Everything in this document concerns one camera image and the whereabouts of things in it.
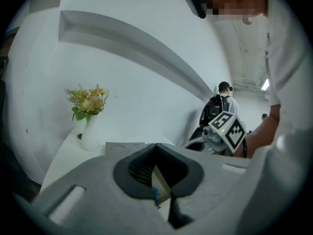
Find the ceiling light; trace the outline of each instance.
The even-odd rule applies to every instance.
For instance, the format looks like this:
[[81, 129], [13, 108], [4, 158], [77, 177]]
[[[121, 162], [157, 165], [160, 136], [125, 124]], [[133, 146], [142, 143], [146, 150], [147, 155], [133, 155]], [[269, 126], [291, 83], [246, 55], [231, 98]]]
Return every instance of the ceiling light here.
[[262, 87], [262, 90], [263, 91], [266, 91], [268, 89], [268, 86], [269, 86], [269, 82], [268, 82], [268, 79], [265, 81], [263, 87]]

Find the green leaf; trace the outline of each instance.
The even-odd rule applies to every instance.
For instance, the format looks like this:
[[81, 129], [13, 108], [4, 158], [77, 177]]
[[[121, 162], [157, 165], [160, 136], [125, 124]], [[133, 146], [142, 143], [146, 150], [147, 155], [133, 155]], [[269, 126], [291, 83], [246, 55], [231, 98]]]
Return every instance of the green leaf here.
[[73, 111], [73, 112], [78, 112], [78, 111], [79, 111], [79, 108], [75, 106], [75, 107], [72, 108], [72, 111]]
[[87, 115], [86, 115], [86, 120], [87, 120], [87, 122], [91, 119], [91, 117], [92, 117], [91, 114], [87, 114]]
[[86, 117], [86, 113], [83, 113], [83, 112], [76, 112], [76, 120], [79, 121], [79, 120], [82, 120]]

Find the white device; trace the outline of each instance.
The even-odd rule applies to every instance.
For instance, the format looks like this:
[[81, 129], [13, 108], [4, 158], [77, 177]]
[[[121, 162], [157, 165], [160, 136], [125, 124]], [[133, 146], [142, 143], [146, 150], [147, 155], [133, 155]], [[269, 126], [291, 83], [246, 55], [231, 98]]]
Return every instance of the white device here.
[[236, 114], [221, 112], [209, 122], [209, 126], [215, 131], [234, 154], [246, 136], [246, 130]]

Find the black strap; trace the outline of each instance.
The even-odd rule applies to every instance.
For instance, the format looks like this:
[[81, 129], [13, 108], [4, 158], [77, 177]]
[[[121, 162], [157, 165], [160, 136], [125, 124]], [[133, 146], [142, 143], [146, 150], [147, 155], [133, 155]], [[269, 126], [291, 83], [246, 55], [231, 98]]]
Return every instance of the black strap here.
[[246, 158], [248, 150], [247, 150], [247, 144], [246, 144], [246, 139], [245, 138], [243, 140], [243, 145], [244, 145], [244, 158]]
[[221, 96], [221, 97], [223, 97], [225, 100], [226, 100], [226, 110], [228, 111], [229, 110], [229, 102], [228, 102], [228, 98], [230, 98], [230, 96]]

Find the man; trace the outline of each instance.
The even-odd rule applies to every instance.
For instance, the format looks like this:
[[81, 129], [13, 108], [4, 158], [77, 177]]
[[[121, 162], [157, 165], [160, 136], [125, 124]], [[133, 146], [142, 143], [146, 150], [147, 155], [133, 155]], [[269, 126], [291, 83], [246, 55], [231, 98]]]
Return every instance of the man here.
[[262, 122], [263, 122], [264, 119], [266, 119], [267, 117], [268, 117], [268, 115], [267, 115], [266, 113], [263, 113], [263, 114], [262, 114], [262, 118], [261, 118], [261, 119], [262, 119]]
[[[303, 28], [284, 0], [200, 0], [216, 15], [247, 19], [267, 18], [268, 46], [265, 52], [269, 79], [270, 113], [246, 136], [247, 156], [270, 145], [281, 134], [313, 127], [312, 97], [304, 88], [312, 86], [312, 47]], [[234, 156], [243, 156], [243, 145]]]
[[[230, 94], [230, 85], [227, 82], [222, 82], [219, 84], [219, 92], [221, 96], [227, 97]], [[231, 96], [227, 97], [227, 102], [229, 103], [228, 111], [234, 114], [238, 114], [239, 104]]]

